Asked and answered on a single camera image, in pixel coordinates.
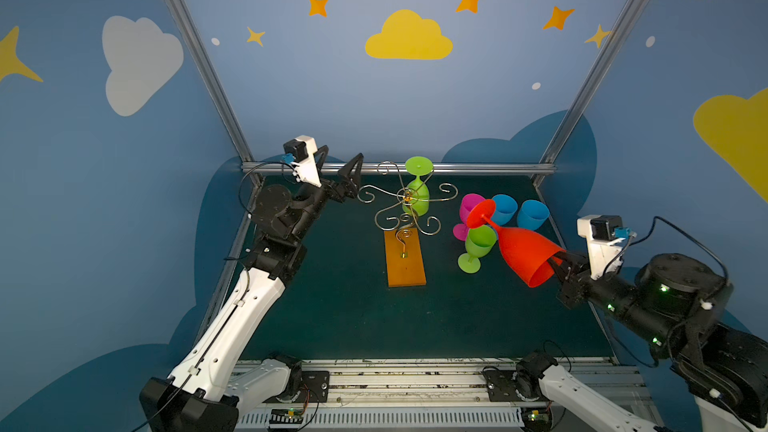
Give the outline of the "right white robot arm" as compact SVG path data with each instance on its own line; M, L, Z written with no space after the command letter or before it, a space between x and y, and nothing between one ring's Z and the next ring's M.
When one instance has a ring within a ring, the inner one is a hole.
M568 308L590 302L668 359L696 398L754 429L767 425L767 343L721 320L733 286L682 254L654 256L634 282L616 273L594 279L585 257L560 251L543 268L561 284Z

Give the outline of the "red wine glass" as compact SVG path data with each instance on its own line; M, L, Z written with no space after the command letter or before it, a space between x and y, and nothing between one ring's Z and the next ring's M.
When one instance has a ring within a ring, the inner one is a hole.
M541 234L519 227L499 226L492 220L496 203L487 199L476 205L467 216L466 225L474 230L488 226L497 236L500 253L516 275L529 287L543 285L555 275L565 250Z

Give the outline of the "pink wine glass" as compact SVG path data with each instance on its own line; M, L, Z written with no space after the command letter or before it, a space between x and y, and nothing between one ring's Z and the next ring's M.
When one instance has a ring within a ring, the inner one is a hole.
M466 240L470 231L470 228L467 226L467 219L472 210L484 200L485 198L482 195L476 193L466 194L462 198L459 208L460 222L453 227L453 235L456 239L462 242Z

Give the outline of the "blue wine glass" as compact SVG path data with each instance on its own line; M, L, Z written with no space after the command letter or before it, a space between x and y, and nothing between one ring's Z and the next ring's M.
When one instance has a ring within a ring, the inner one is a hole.
M550 217L549 208L538 200L522 203L517 212L517 226L530 231L538 230Z
M507 194L496 194L492 197L495 211L491 222L499 227L506 226L515 216L518 210L517 201Z

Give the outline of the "green wine glass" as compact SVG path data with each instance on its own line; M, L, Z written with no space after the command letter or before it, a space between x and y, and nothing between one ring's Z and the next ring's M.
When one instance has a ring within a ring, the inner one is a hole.
M426 180L434 171L432 161L423 156L414 156L405 162L406 171L414 179L406 186L406 199L403 211L418 217L423 217L429 210L430 191Z
M497 242L497 233L492 227L483 225L471 229L465 239L465 252L458 258L458 266L467 274L477 273L481 259L487 256Z

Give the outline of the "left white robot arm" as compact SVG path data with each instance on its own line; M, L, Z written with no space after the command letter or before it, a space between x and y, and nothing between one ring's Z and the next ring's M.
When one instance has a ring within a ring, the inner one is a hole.
M165 378L151 378L139 402L152 431L232 431L239 418L268 401L309 400L300 362L273 355L256 369L232 375L242 352L269 309L285 292L305 255L303 239L328 201L355 198L363 154L322 177L328 154L307 136L284 145L279 165L292 170L299 187L260 185L248 215L255 240L239 262L243 269L212 323L189 354Z

